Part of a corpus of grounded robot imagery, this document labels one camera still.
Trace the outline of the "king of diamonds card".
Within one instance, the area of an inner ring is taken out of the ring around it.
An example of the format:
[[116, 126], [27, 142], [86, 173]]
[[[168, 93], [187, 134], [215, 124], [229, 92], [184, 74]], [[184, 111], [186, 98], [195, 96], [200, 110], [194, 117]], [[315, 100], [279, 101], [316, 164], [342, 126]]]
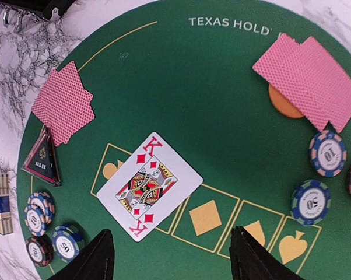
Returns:
[[145, 238], [203, 182], [158, 133], [151, 133], [97, 192], [135, 242]]

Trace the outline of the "orange big blind button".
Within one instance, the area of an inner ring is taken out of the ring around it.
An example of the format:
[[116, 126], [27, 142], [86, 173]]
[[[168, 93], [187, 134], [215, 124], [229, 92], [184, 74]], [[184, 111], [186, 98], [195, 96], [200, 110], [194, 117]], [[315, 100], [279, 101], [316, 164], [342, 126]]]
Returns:
[[284, 116], [293, 119], [304, 117], [304, 115], [271, 84], [269, 84], [268, 93], [274, 108]]

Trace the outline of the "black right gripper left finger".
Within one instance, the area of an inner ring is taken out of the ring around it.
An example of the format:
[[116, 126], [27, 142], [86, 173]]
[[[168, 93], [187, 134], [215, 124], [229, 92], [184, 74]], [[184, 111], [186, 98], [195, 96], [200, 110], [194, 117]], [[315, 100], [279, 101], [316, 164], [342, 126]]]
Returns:
[[112, 280], [115, 250], [111, 230], [102, 230], [66, 267], [50, 277], [54, 280]]

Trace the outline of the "teal 50 chips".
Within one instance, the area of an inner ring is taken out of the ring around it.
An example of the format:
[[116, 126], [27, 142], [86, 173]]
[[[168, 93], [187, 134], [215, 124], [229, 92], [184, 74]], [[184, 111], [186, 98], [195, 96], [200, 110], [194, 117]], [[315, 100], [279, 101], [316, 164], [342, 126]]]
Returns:
[[57, 256], [70, 263], [85, 247], [82, 232], [71, 223], [56, 226], [52, 233], [52, 246]]

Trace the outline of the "blue tan chips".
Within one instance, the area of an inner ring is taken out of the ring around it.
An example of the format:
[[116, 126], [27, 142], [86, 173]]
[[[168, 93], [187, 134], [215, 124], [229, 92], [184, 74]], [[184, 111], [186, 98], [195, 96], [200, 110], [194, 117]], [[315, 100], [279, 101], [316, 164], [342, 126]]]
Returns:
[[24, 209], [24, 222], [33, 236], [43, 236], [54, 218], [55, 204], [49, 193], [39, 191], [28, 197]]

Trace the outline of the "blue white chip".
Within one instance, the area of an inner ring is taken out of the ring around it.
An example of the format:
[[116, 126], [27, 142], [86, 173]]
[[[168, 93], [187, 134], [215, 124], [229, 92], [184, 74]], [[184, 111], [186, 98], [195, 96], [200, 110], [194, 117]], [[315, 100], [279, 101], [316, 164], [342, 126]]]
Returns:
[[310, 162], [313, 168], [323, 177], [335, 177], [344, 168], [347, 150], [342, 138], [325, 130], [317, 133], [308, 147]]

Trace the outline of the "brown 100 chips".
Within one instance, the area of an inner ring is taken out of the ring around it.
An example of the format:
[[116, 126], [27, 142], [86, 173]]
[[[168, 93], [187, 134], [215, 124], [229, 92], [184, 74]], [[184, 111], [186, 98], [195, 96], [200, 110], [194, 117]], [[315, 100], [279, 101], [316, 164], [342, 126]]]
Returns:
[[32, 262], [38, 267], [45, 267], [53, 260], [54, 249], [46, 235], [27, 238], [26, 250]]

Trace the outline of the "teal 50 chip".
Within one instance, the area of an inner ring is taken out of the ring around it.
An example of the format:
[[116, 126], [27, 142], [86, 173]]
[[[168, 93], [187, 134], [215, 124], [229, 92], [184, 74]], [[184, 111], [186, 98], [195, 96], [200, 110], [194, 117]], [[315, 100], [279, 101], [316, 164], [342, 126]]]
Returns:
[[323, 221], [331, 207], [331, 192], [318, 180], [305, 180], [294, 190], [290, 202], [292, 218], [303, 226]]

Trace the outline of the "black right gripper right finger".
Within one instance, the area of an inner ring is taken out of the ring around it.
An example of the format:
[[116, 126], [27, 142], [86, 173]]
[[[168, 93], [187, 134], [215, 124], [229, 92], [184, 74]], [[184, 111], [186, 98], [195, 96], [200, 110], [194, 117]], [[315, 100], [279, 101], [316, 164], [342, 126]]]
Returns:
[[229, 248], [233, 279], [300, 279], [277, 261], [242, 226], [231, 230]]

